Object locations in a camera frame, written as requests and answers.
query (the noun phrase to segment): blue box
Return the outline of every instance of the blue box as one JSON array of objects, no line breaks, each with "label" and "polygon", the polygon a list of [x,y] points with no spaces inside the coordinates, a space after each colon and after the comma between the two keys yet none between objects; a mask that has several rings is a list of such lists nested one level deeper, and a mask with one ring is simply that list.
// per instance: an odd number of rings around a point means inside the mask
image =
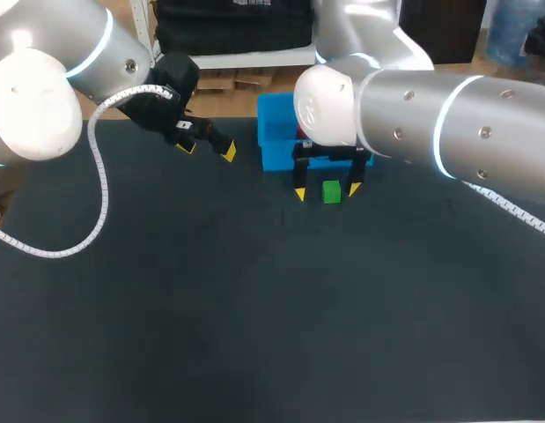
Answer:
[{"label": "blue box", "polygon": [[[293,170],[291,153],[296,143],[298,119],[293,107],[293,93],[263,94],[258,98],[258,145],[265,172]],[[309,160],[310,169],[348,168],[352,161]]]}]

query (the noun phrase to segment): green cube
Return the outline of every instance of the green cube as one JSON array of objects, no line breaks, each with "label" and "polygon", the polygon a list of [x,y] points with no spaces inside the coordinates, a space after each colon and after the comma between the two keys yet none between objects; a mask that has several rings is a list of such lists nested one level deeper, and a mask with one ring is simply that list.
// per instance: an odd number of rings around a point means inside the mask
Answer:
[{"label": "green cube", "polygon": [[339,204],[342,199],[341,183],[339,181],[323,182],[323,203]]}]

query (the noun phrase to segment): cable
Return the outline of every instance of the cable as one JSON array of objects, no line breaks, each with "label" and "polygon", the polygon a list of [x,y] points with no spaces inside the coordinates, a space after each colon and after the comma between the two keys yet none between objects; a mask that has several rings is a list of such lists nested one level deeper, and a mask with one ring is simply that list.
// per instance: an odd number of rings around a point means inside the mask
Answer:
[{"label": "cable", "polygon": [[106,169],[104,168],[104,161],[102,160],[102,156],[99,153],[98,143],[96,141],[96,123],[98,122],[99,118],[113,105],[141,93],[157,94],[168,100],[173,97],[173,95],[167,89],[160,85],[140,85],[129,88],[120,93],[117,93],[116,95],[110,97],[102,104],[100,104],[98,108],[94,111],[92,117],[90,118],[90,121],[88,122],[88,142],[90,143],[92,155],[94,156],[96,166],[98,167],[99,183],[102,188],[102,207],[100,210],[98,223],[96,223],[96,227],[94,227],[90,235],[88,235],[88,237],[86,237],[86,239],[80,242],[76,247],[73,247],[71,249],[65,249],[63,251],[45,251],[42,249],[35,249],[34,247],[30,247],[25,243],[12,238],[1,230],[0,240],[6,242],[7,244],[10,244],[13,248],[19,249],[20,251],[23,251],[29,255],[42,258],[64,258],[68,256],[73,256],[76,253],[82,251],[83,249],[86,249],[90,244],[94,242],[94,240],[98,237],[100,231],[104,227],[104,224],[106,223],[107,207],[109,204]]},{"label": "cable", "polygon": [[522,220],[527,225],[545,234],[545,222],[536,218],[535,216],[530,214],[528,211],[521,209],[516,204],[510,202],[505,197],[501,197],[500,195],[498,195],[497,192],[492,191],[491,189],[478,187],[477,185],[473,185],[467,182],[464,182],[464,183],[468,185],[469,188],[477,192],[478,194],[481,194],[482,196],[490,200],[492,203],[498,205],[503,210],[513,215],[515,218]]}]

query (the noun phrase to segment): shelf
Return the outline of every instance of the shelf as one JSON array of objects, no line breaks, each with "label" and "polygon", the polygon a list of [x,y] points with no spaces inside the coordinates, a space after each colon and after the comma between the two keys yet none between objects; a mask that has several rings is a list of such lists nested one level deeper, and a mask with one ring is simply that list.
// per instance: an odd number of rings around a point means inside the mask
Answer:
[{"label": "shelf", "polygon": [[[155,52],[160,52],[158,41]],[[315,45],[291,50],[245,53],[242,55],[194,56],[200,69],[271,68],[281,66],[309,66],[315,64]]]}]

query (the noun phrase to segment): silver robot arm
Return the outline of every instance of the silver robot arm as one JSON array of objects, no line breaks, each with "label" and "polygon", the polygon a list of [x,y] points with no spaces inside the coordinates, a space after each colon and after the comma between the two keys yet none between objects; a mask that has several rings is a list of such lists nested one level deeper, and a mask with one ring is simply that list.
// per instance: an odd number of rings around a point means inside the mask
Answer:
[{"label": "silver robot arm", "polygon": [[71,87],[101,103],[150,75],[144,46],[95,0],[0,0],[0,167],[77,142]]},{"label": "silver robot arm", "polygon": [[163,86],[172,98],[142,94],[117,103],[132,121],[187,152],[208,141],[231,161],[232,139],[186,115],[198,78],[181,53],[151,67],[147,49],[97,0],[0,0],[0,167],[70,150],[82,129],[71,87],[100,104],[139,85]]},{"label": "silver robot arm", "polygon": [[362,145],[545,203],[545,87],[432,71],[420,47],[396,32],[391,8],[387,0],[323,0],[325,63],[295,92],[303,131],[321,145]]}]

